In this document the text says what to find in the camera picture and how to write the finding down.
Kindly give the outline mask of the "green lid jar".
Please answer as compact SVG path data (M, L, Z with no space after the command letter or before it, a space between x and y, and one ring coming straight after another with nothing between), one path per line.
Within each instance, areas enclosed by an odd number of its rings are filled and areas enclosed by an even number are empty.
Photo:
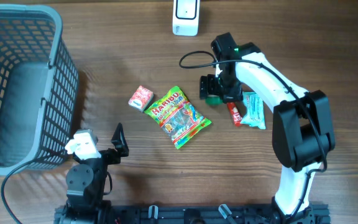
M220 105L220 104L223 104L223 101L222 101L222 99L220 99L219 96L213 96L213 95L207 96L206 99L205 99L205 102L208 105Z

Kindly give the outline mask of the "red Nescafe coffee stick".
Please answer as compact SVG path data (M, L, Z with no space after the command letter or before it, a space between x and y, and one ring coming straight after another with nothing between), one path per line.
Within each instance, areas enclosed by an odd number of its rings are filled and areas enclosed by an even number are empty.
M231 117L233 119L234 125L236 127L241 126L242 125L241 124L242 116L241 116L239 110L237 109L236 104L233 103L233 102L230 102L230 103L227 103L226 105L227 105L227 108L228 108L228 110L229 110L229 112L231 114Z

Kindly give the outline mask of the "mint Zappy wipes pack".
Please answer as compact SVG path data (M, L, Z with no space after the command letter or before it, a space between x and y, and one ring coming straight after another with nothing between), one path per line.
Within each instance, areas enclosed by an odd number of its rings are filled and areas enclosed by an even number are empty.
M266 129L264 117L264 102L255 92L243 92L243 104L246 107L246 113L241 120L241 124L247 124L250 127Z

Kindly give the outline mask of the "green Haribo gummy bag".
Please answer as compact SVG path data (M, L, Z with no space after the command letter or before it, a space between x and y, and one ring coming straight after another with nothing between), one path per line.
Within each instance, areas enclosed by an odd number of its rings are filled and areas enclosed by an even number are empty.
M145 111L169 136L176 149L212 122L189 101L179 86L152 103Z

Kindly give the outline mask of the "small red white box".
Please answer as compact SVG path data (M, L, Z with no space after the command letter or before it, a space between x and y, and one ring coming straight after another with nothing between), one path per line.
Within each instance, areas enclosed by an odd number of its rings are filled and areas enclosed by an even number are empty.
M140 85L131 96L129 106L143 112L154 97L154 93L146 87Z

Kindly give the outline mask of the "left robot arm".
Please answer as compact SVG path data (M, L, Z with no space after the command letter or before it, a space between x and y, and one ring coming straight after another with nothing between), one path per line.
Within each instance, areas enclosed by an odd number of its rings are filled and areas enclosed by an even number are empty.
M122 124L119 123L111 138L113 148L99 151L98 138L90 129L78 130L65 146L73 155L77 165L67 173L67 201L57 208L54 223L109 223L111 202L104 200L106 180L112 182L108 166L119 164L121 158L129 155Z

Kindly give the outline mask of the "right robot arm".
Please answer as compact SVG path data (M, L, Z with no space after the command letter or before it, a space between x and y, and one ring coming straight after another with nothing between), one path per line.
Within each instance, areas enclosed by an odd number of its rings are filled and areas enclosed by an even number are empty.
M242 85L247 85L272 110L272 147L282 173L268 219L302 222L312 214L308 194L313 177L326 171L327 155L335 147L328 97L285 78L252 42L237 45L227 32L217 36L211 48L216 73L200 78L200 98L241 101Z

